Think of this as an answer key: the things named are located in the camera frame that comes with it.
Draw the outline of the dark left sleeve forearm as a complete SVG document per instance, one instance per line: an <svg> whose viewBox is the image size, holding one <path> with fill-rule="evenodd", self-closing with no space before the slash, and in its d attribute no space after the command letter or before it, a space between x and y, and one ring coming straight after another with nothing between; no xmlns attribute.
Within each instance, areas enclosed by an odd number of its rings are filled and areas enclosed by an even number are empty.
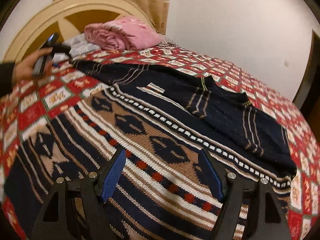
<svg viewBox="0 0 320 240"><path fill-rule="evenodd" d="M5 62L0 65L0 97L12 92L12 77L14 62Z"/></svg>

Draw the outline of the person's left hand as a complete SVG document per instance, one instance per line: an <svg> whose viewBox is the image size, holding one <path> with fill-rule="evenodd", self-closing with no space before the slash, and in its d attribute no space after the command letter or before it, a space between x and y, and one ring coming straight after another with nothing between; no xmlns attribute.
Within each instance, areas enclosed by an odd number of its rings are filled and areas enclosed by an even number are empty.
<svg viewBox="0 0 320 240"><path fill-rule="evenodd" d="M52 48L43 48L37 50L26 58L24 58L21 62L15 65L12 77L12 87L14 87L17 83L22 80L38 80L44 78L46 75L50 74L52 62L48 61L44 67L44 71L42 75L33 76L33 68L36 61L42 57L49 55L52 52Z"/></svg>

